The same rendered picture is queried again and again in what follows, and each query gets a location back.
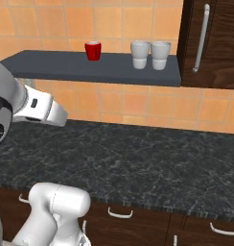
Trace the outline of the white cup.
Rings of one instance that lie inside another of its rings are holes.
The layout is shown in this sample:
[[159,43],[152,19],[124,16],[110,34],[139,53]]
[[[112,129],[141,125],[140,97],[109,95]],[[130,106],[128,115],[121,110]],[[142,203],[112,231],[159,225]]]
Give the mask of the white cup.
[[135,69],[144,69],[150,52],[150,44],[144,40],[136,40],[130,43],[132,63]]
[[171,43],[167,41],[155,41],[151,43],[152,68],[163,70],[171,50]]

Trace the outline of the dark wood drawer front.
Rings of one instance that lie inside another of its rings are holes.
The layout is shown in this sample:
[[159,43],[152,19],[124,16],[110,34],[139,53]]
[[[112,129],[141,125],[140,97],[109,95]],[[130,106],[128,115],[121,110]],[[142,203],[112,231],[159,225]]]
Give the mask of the dark wood drawer front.
[[28,190],[16,190],[0,187],[0,219],[3,225],[3,238],[12,241],[26,222],[31,212],[29,204],[19,201],[28,198]]
[[[108,215],[107,209],[119,214],[130,214],[131,219]],[[170,214],[134,207],[124,207],[92,201],[89,212],[79,219],[80,227],[86,220],[86,235],[92,246],[164,246]]]
[[184,246],[234,246],[234,236],[214,233],[209,223],[217,229],[234,232],[234,222],[187,216],[183,226]]

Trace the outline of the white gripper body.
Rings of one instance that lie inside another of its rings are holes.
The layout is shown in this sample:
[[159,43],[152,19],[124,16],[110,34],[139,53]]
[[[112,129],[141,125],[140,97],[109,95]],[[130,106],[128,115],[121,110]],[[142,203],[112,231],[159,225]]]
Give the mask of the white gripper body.
[[45,123],[53,126],[63,127],[67,121],[67,112],[63,106],[52,100],[45,118]]

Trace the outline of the dark wood cabinet door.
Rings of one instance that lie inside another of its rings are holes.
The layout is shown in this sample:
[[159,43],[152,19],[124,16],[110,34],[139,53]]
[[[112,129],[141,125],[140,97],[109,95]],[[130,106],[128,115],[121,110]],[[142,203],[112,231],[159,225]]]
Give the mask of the dark wood cabinet door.
[[[210,15],[194,73],[205,4]],[[184,0],[176,56],[183,86],[234,89],[234,0]]]

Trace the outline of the red cup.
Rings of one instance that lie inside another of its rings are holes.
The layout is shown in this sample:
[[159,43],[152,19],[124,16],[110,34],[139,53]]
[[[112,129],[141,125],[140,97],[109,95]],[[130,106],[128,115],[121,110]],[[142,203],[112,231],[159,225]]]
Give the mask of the red cup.
[[102,44],[99,41],[88,41],[84,44],[84,48],[90,61],[98,61],[100,59]]

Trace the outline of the dark grey wall shelf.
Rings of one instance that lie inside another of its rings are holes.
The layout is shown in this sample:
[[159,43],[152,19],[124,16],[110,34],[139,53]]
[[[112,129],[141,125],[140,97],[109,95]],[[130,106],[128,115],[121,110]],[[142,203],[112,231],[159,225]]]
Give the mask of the dark grey wall shelf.
[[1,61],[15,78],[96,82],[137,86],[177,86],[181,79],[176,56],[171,55],[164,70],[152,68],[152,57],[138,70],[131,54],[102,53],[90,61],[85,52],[24,50]]

